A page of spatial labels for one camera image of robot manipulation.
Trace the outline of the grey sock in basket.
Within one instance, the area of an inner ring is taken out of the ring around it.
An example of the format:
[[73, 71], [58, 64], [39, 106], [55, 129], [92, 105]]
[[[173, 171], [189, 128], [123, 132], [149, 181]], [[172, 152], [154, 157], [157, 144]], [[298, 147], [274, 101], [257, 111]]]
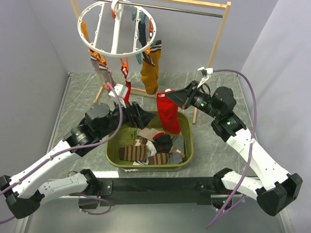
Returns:
[[186, 160], [185, 156], [185, 142], [184, 137], [173, 136], [172, 137], [172, 147], [170, 150], [170, 157], [168, 159], [168, 165], [177, 165], [181, 164]]

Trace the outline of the black sock in basket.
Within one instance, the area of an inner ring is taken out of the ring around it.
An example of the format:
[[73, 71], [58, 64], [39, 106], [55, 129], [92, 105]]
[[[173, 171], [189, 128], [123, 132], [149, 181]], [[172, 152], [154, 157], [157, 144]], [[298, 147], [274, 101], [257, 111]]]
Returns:
[[154, 139], [154, 146], [157, 153], [169, 153], [173, 143], [169, 134], [157, 136]]

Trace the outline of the navy hanging sock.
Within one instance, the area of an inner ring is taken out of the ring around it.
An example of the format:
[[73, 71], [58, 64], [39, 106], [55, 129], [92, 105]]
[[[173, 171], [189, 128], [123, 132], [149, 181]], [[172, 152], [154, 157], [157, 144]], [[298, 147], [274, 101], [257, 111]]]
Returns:
[[146, 38], [146, 25], [141, 21], [138, 22], [138, 32], [139, 32], [139, 42], [142, 47], [147, 45], [147, 38]]

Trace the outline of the mustard yellow sock pair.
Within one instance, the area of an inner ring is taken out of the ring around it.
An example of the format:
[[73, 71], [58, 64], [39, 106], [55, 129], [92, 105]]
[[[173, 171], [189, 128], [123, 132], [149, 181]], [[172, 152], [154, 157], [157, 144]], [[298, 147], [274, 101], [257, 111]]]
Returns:
[[153, 95], [158, 91], [157, 80], [159, 78], [159, 60], [161, 57], [162, 41], [157, 40], [156, 43], [150, 47], [148, 55], [143, 52], [141, 81], [145, 86], [147, 94]]

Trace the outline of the grey-brown striped sock pair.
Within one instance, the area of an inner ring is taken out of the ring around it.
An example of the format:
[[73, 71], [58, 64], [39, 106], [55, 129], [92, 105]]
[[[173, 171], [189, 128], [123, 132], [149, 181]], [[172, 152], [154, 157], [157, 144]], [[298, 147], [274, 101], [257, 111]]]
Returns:
[[116, 83], [113, 80], [110, 70], [105, 64], [100, 62], [95, 56], [90, 56], [91, 63], [94, 67], [94, 70], [99, 73], [105, 83], [110, 83], [112, 86], [115, 86]]

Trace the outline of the white round clip hanger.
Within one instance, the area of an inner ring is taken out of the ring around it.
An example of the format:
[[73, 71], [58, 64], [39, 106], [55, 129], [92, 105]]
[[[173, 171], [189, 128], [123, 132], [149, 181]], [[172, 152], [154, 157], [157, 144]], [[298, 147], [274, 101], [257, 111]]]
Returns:
[[[114, 24], [111, 52], [107, 52], [107, 51], [104, 51], [103, 49], [99, 49], [96, 47], [97, 40], [98, 40], [98, 33], [99, 33], [101, 25], [103, 25], [102, 16], [103, 16], [103, 11], [104, 11], [106, 2], [107, 1], [105, 0], [97, 1], [96, 3], [93, 3], [90, 6], [88, 6], [82, 12], [76, 14], [78, 33], [80, 35], [80, 38], [84, 42], [84, 44], [91, 51], [102, 54], [104, 56], [108, 56], [108, 57], [116, 57], [116, 58], [130, 57], [130, 56], [134, 56], [134, 55], [137, 55], [143, 52], [145, 52], [146, 54], [149, 54], [150, 47], [155, 43], [155, 40], [156, 40], [156, 32], [157, 32], [156, 22], [151, 16], [151, 14], [147, 10], [145, 10], [141, 5], [135, 4], [128, 0], [124, 0], [124, 1], [111, 0], [110, 1], [111, 10], [115, 14], [115, 18], [114, 18], [115, 24]], [[136, 13], [134, 14], [135, 15], [134, 21], [136, 24], [135, 24], [135, 32], [134, 32], [133, 49], [130, 53], [127, 53], [127, 52], [117, 53], [124, 5], [131, 5], [134, 8], [136, 8]], [[94, 41], [91, 42], [87, 34], [87, 28], [86, 28], [86, 24], [83, 21], [83, 17], [85, 16], [87, 12], [89, 12], [91, 9], [97, 6], [101, 7], [101, 11], [99, 14], [97, 29], [95, 31]], [[138, 25], [140, 22], [142, 22], [143, 16], [149, 19], [149, 39], [147, 40], [147, 44], [139, 49], [137, 48], [138, 33], [139, 33]]]

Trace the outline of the beige sock in basket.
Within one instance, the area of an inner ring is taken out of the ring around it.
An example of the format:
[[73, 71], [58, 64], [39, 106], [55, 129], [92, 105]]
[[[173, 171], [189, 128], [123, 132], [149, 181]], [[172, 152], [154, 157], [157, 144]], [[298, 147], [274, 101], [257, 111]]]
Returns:
[[156, 139], [157, 137], [163, 136], [165, 135], [165, 133], [163, 131], [159, 131], [157, 129], [149, 129], [149, 128], [144, 128], [144, 129], [138, 129], [137, 130], [137, 135], [146, 138], [149, 141], [153, 141], [154, 139]]

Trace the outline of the olive green plastic basket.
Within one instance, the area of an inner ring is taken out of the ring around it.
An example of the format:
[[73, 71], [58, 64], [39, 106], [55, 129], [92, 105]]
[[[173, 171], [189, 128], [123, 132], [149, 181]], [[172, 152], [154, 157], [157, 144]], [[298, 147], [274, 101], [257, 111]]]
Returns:
[[131, 128], [123, 125], [118, 135], [107, 142], [106, 158], [108, 162], [118, 168], [122, 168], [127, 172], [147, 172], [147, 171], [175, 171], [190, 163], [193, 158], [193, 137], [189, 118], [182, 112], [178, 112], [177, 118], [180, 124], [180, 133], [184, 137], [184, 154], [185, 161], [176, 165], [134, 165], [133, 162], [122, 161], [119, 158], [119, 149], [126, 146], [133, 146], [136, 139], [142, 137], [138, 135], [137, 128]]

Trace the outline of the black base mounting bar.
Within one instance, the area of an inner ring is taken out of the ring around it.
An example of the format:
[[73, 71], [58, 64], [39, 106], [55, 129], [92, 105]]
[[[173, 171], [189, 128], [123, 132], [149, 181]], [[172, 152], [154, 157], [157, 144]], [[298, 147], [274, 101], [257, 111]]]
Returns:
[[196, 203], [210, 205], [212, 197], [229, 193], [212, 177], [99, 178], [101, 196], [113, 205]]

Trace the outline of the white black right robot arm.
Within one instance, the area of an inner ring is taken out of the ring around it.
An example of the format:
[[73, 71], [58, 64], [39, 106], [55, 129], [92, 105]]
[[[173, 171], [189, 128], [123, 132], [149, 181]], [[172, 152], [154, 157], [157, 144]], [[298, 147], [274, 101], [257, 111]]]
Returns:
[[281, 167], [256, 141], [244, 122], [234, 113], [236, 100], [232, 89], [218, 87], [214, 94], [206, 93], [203, 84], [192, 81], [187, 87], [167, 92], [165, 96], [178, 107], [193, 106], [214, 118], [214, 132], [233, 148], [257, 175], [257, 179], [243, 178], [229, 168], [214, 175], [213, 188], [223, 194], [236, 189], [255, 199], [260, 208], [270, 216], [277, 215], [296, 200], [302, 178]]

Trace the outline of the red santa sock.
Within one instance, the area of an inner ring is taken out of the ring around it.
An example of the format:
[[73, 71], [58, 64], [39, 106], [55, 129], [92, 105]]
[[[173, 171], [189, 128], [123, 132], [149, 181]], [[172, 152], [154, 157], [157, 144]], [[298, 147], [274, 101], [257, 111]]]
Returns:
[[177, 105], [168, 99], [164, 92], [157, 93], [156, 104], [163, 130], [173, 134], [180, 134]]

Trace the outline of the brown striped sock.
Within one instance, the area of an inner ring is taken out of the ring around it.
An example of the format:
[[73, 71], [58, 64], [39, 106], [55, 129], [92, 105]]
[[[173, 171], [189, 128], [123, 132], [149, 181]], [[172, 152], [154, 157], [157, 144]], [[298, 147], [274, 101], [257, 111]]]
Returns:
[[147, 159], [148, 148], [143, 146], [126, 146], [119, 149], [119, 159], [122, 161], [145, 162]]
[[148, 157], [148, 165], [166, 165], [170, 156], [169, 153], [157, 153]]

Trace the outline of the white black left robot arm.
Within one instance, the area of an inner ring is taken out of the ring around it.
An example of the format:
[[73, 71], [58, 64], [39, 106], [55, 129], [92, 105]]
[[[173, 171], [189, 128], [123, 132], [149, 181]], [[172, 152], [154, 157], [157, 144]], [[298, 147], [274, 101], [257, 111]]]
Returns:
[[1, 176], [0, 193], [5, 196], [13, 217], [25, 218], [41, 205], [61, 196], [96, 194], [101, 185], [90, 169], [55, 181], [49, 179], [67, 164], [111, 140], [122, 125], [143, 129], [155, 116], [137, 102], [126, 107], [115, 104], [114, 110], [105, 103], [94, 104], [79, 125], [37, 162], [14, 176]]

